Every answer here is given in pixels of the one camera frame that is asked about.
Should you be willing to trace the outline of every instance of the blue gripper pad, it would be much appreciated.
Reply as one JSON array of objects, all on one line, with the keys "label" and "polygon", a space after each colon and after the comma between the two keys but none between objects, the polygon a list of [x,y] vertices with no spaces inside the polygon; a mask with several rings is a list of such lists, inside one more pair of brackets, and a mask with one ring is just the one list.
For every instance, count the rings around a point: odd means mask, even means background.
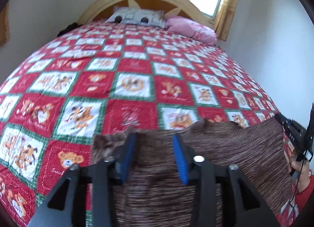
[{"label": "blue gripper pad", "polygon": [[136,144],[136,135],[135,133],[130,133],[125,140],[123,148],[123,161],[121,162],[121,182],[124,183],[128,180],[129,170],[132,166],[133,154]]},{"label": "blue gripper pad", "polygon": [[182,143],[181,143],[180,135],[178,134],[173,135],[172,146],[173,146],[173,151],[175,154],[175,161],[177,164],[180,179],[183,185],[187,185],[188,184],[188,168],[185,161],[185,157],[183,155],[183,151],[181,149]]}]

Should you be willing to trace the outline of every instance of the hand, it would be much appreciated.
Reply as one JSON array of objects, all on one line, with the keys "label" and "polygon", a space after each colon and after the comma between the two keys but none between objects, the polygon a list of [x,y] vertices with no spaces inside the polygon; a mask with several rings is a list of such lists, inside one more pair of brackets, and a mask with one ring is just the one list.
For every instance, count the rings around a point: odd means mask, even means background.
[{"label": "hand", "polygon": [[[292,169],[300,172],[302,167],[302,162],[295,161],[294,157],[297,155],[297,150],[294,149],[292,152],[292,157],[289,159],[288,170],[291,172]],[[302,172],[300,175],[300,179],[298,182],[298,191],[304,191],[310,184],[310,176],[312,175],[312,171],[310,170],[310,163],[307,160],[304,160]]]}]

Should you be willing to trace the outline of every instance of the striped brown fabric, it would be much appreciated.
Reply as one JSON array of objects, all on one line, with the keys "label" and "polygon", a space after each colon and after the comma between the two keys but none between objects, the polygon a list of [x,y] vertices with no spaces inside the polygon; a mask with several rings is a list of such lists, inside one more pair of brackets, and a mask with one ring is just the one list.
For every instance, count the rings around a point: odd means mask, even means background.
[{"label": "striped brown fabric", "polygon": [[[95,136],[92,163],[110,155],[122,145],[129,131]],[[137,130],[136,156],[123,187],[114,188],[121,226],[188,226],[194,188],[183,186],[178,176],[172,135],[212,163],[237,163],[276,214],[292,197],[292,180],[283,153],[282,127],[271,118],[253,127],[234,122],[210,123],[201,120],[182,131]],[[220,225],[221,199],[217,186],[217,222]]]}]

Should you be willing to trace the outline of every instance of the black cable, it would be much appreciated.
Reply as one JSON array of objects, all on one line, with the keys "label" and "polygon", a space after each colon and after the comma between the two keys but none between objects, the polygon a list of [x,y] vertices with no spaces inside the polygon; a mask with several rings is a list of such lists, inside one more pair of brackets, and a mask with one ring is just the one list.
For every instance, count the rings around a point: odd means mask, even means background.
[{"label": "black cable", "polygon": [[295,205],[294,205],[294,206],[291,205],[291,202],[293,201],[293,199],[294,199],[294,197],[295,197],[295,195],[296,195],[296,190],[298,189],[298,183],[299,183],[299,180],[300,180],[301,172],[302,172],[303,165],[304,165],[304,162],[305,162],[305,161],[306,161],[306,159],[304,159],[303,162],[302,162],[301,169],[300,169],[300,172],[299,172],[299,175],[298,175],[298,180],[297,180],[297,182],[296,182],[296,188],[295,188],[295,191],[294,191],[294,193],[293,193],[293,197],[292,197],[291,201],[289,202],[290,206],[291,206],[292,209],[293,209],[293,220],[295,220],[295,215],[296,215],[296,211],[295,211],[296,202],[295,202]]}]

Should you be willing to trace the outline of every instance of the wooden headboard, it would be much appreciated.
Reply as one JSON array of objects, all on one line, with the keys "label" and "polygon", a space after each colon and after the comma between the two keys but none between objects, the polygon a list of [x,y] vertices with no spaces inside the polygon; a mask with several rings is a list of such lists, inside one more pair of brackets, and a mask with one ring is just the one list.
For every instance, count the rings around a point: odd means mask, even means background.
[{"label": "wooden headboard", "polygon": [[162,10],[165,16],[180,15],[208,26],[206,17],[189,0],[98,0],[85,11],[78,24],[107,19],[114,13],[114,6]]}]

